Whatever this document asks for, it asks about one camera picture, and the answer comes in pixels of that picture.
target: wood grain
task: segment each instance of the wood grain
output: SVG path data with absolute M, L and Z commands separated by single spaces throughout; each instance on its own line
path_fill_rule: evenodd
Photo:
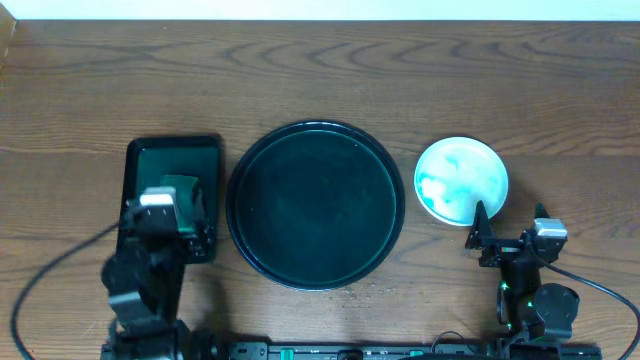
M 398 164 L 405 226 L 387 260 L 344 289 L 298 292 L 242 259 L 220 214 L 211 265 L 188 269 L 180 316 L 225 339 L 429 342 L 495 323 L 499 274 L 463 249 L 412 191 L 420 153 L 463 134 L 502 156 L 512 236 L 545 203 L 570 231 L 558 265 L 640 303 L 640 27 L 633 23 L 45 22 L 16 31 L 0 83 L 0 316 L 45 262 L 118 213 L 127 143 L 218 133 L 226 176 L 273 128 L 349 122 Z M 113 312 L 99 273 L 115 235 L 48 275 L 20 329 L 41 359 L 96 358 Z M 574 340 L 615 358 L 635 320 L 621 304 L 543 271 L 582 297 Z M 18 354 L 6 326 L 0 358 Z

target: plate rim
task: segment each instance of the plate rim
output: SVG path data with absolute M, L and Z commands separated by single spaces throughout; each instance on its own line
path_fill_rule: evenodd
M 380 250 L 380 252 L 369 262 L 368 265 L 364 267 L 364 269 L 356 272 L 355 274 L 343 278 L 340 281 L 331 282 L 327 284 L 318 284 L 318 285 L 310 285 L 299 283 L 295 281 L 289 281 L 287 279 L 283 279 L 282 277 L 274 274 L 273 272 L 266 269 L 256 258 L 251 254 L 251 251 L 248 249 L 244 241 L 240 241 L 241 231 L 237 224 L 237 219 L 235 216 L 235 200 L 237 197 L 237 190 L 241 183 L 244 172 L 247 167 L 251 165 L 253 160 L 260 154 L 261 151 L 266 149 L 268 146 L 273 144 L 274 142 L 290 135 L 293 133 L 305 132 L 305 131 L 314 131 L 314 130 L 325 130 L 325 131 L 333 131 L 337 134 L 348 136 L 355 141 L 362 143 L 367 146 L 369 151 L 371 151 L 374 156 L 378 158 L 382 166 L 386 169 L 389 174 L 389 178 L 391 180 L 391 184 L 393 187 L 393 192 L 395 196 L 395 216 L 393 226 L 389 233 L 389 236 Z M 265 276 L 266 278 L 283 285 L 285 287 L 293 288 L 296 290 L 306 290 L 306 291 L 323 291 L 323 290 L 331 290 L 337 289 L 340 287 L 347 286 L 356 281 L 359 281 L 373 272 L 375 269 L 380 266 L 380 264 L 387 258 L 391 250 L 395 246 L 400 237 L 400 233 L 402 230 L 402 226 L 404 223 L 404 215 L 405 215 L 405 194 L 404 194 L 404 184 L 402 181 L 402 176 L 398 171 L 398 167 L 391 157 L 391 155 L 387 152 L 387 150 L 382 146 L 380 142 L 378 142 L 373 136 L 369 135 L 364 130 L 361 130 L 353 125 L 336 121 L 336 120 L 325 120 L 325 119 L 309 119 L 297 121 L 294 123 L 290 123 L 284 126 L 281 126 L 266 135 L 262 136 L 256 143 L 254 143 L 240 158 L 237 165 L 235 166 L 231 177 L 229 178 L 227 191 L 226 191 L 226 200 L 225 200 L 225 210 L 226 210 L 226 218 L 227 218 L 227 226 L 229 228 L 229 232 L 231 234 L 231 238 L 236 246 L 236 249 L 240 252 L 242 257 L 253 267 L 258 273 Z

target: white wall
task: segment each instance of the white wall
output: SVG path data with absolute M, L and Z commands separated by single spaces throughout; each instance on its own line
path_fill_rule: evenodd
M 21 19 L 640 20 L 640 0 L 0 0 Z

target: dark round plate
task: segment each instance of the dark round plate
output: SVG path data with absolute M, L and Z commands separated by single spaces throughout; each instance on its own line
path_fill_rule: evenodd
M 332 289 L 373 271 L 404 218 L 395 163 L 373 137 L 346 124 L 287 125 L 236 166 L 227 222 L 244 258 L 285 286 Z

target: small white bowl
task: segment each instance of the small white bowl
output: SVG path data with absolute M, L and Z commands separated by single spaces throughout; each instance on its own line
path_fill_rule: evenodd
M 482 200 L 489 218 L 507 199 L 509 178 L 502 160 L 480 141 L 452 137 L 424 151 L 413 177 L 422 206 L 438 220 L 470 226 Z

